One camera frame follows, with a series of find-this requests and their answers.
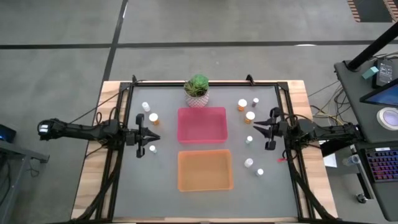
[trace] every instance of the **monitor screen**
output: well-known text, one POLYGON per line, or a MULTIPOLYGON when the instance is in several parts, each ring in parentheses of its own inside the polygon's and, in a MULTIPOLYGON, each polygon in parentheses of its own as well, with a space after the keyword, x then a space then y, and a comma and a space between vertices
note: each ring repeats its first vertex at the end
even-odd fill
POLYGON ((361 102, 398 107, 398 79, 361 97, 361 102))

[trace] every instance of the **rgb keyboard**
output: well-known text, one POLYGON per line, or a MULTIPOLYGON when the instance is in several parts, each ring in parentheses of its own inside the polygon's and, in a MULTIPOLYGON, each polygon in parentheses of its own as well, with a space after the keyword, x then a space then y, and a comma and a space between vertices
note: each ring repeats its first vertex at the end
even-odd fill
POLYGON ((367 152, 375 182, 398 181, 398 151, 367 152))

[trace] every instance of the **pink plastic bin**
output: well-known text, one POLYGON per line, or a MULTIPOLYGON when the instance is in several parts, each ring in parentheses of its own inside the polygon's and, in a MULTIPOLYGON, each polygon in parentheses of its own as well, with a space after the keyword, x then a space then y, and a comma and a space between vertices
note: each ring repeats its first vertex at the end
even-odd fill
POLYGON ((228 139, 225 108, 178 109, 180 143, 222 143, 228 139))

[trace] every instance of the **caster wheel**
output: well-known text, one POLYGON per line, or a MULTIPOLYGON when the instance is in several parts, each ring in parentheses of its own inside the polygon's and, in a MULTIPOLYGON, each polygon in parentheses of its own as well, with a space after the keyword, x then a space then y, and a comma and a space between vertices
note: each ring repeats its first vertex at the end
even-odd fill
POLYGON ((356 199, 359 203, 366 203, 368 201, 364 194, 357 194, 356 199))

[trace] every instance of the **orange plastic bin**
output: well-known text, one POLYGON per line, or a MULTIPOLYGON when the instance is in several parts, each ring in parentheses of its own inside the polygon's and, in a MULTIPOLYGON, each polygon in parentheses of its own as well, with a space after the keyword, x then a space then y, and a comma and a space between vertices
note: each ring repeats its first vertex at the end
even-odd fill
POLYGON ((231 190, 232 158, 228 149, 181 151, 178 154, 178 189, 181 192, 231 190))

